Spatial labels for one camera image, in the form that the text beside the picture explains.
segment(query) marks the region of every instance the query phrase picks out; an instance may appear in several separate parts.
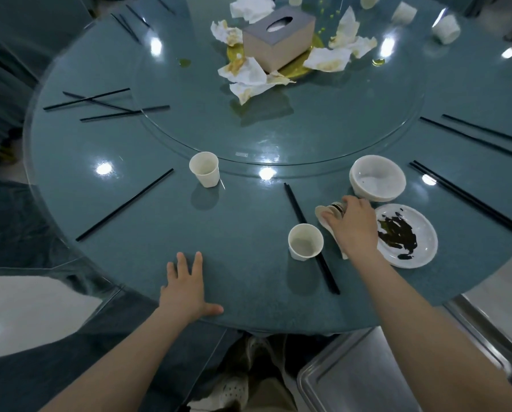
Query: yellow liquid stain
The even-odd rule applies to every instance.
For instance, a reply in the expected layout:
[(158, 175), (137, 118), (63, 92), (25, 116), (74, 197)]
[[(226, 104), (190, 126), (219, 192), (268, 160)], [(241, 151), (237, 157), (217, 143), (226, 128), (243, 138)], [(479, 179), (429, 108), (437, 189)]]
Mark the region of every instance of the yellow liquid stain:
[(191, 65), (191, 59), (178, 59), (178, 62), (182, 68), (188, 68)]

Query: plate with dark food residue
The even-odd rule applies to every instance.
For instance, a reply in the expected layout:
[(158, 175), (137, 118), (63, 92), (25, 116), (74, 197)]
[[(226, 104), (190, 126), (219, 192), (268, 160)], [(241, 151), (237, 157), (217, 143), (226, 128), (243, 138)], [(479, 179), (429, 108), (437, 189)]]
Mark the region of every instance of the plate with dark food residue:
[(398, 268), (414, 269), (431, 262), (437, 253), (437, 234), (414, 208), (387, 204), (376, 208), (378, 250)]

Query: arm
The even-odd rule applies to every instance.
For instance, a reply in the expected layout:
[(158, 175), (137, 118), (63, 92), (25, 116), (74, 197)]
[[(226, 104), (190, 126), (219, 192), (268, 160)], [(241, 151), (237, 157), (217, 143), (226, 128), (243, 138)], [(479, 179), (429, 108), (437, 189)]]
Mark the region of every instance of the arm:
[(204, 302), (203, 256), (197, 252), (191, 275), (183, 253), (166, 266), (168, 286), (159, 307), (132, 334), (52, 399), (42, 412), (139, 408), (159, 364), (179, 333), (201, 316), (224, 309)]
[(344, 197), (342, 220), (325, 218), (365, 283), (399, 368), (422, 409), (512, 411), (512, 387), (468, 338), (383, 258), (376, 215), (365, 199)]

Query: left hand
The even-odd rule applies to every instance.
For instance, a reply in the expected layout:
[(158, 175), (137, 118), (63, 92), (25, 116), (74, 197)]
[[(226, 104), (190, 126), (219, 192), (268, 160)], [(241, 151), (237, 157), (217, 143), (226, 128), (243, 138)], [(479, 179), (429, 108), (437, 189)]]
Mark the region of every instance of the left hand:
[(160, 288), (159, 310), (168, 315), (177, 315), (188, 322), (197, 321), (202, 316), (220, 315), (224, 308), (204, 301), (203, 255), (198, 251), (191, 269), (183, 253), (177, 255), (177, 271), (174, 263), (168, 262), (168, 286)]

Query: hand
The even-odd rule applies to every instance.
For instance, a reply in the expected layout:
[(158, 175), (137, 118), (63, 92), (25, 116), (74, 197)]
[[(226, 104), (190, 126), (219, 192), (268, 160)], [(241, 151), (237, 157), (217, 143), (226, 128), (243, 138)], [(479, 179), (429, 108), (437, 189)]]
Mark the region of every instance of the hand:
[(204, 302), (203, 255), (198, 251), (191, 274), (187, 269), (187, 260), (183, 253), (178, 253), (178, 270), (174, 263), (168, 262), (168, 286), (160, 288), (159, 310), (168, 315), (193, 322), (202, 316), (219, 315), (224, 308), (217, 304)]
[(347, 203), (342, 220), (334, 214), (325, 212), (323, 218), (334, 231), (336, 241), (350, 259), (371, 257), (378, 245), (378, 228), (376, 213), (367, 199), (346, 196), (342, 200)]

